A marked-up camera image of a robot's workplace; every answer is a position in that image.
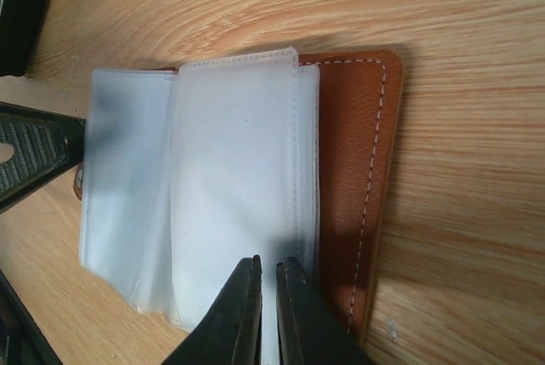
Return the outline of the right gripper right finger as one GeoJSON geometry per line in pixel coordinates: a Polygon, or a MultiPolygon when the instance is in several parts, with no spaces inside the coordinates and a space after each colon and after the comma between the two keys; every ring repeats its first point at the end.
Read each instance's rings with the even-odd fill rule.
{"type": "Polygon", "coordinates": [[[371,364],[336,322],[299,260],[276,267],[276,312],[282,364],[371,364]]]}

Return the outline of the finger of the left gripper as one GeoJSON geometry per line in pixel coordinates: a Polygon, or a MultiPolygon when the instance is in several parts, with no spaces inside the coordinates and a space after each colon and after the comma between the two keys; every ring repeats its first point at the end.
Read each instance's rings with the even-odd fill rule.
{"type": "Polygon", "coordinates": [[[5,212],[83,161],[85,120],[3,102],[1,142],[14,155],[1,164],[5,212]]]}

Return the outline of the black plastic bin near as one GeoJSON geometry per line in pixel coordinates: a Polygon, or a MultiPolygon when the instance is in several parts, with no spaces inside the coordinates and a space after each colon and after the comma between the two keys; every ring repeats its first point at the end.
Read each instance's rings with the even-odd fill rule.
{"type": "Polygon", "coordinates": [[[48,0],[1,0],[1,75],[22,77],[30,62],[48,0]]]}

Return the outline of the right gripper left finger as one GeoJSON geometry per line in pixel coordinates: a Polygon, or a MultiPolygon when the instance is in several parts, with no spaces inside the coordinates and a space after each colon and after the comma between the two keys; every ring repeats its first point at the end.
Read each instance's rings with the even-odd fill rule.
{"type": "Polygon", "coordinates": [[[261,362],[261,259],[241,259],[203,320],[165,364],[261,362]]]}

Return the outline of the brown leather card holder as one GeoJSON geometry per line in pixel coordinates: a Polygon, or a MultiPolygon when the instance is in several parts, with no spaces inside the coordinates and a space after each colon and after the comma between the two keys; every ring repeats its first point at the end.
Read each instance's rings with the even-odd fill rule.
{"type": "Polygon", "coordinates": [[[276,364],[275,267],[293,256],[360,339],[402,73],[389,51],[292,47],[173,71],[95,70],[81,265],[190,332],[234,266],[259,255],[261,359],[276,364]]]}

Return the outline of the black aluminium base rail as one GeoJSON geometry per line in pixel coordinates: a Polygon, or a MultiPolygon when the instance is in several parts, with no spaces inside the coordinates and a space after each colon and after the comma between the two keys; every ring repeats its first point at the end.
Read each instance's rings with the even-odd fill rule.
{"type": "Polygon", "coordinates": [[[62,364],[3,273],[1,273],[1,364],[62,364]]]}

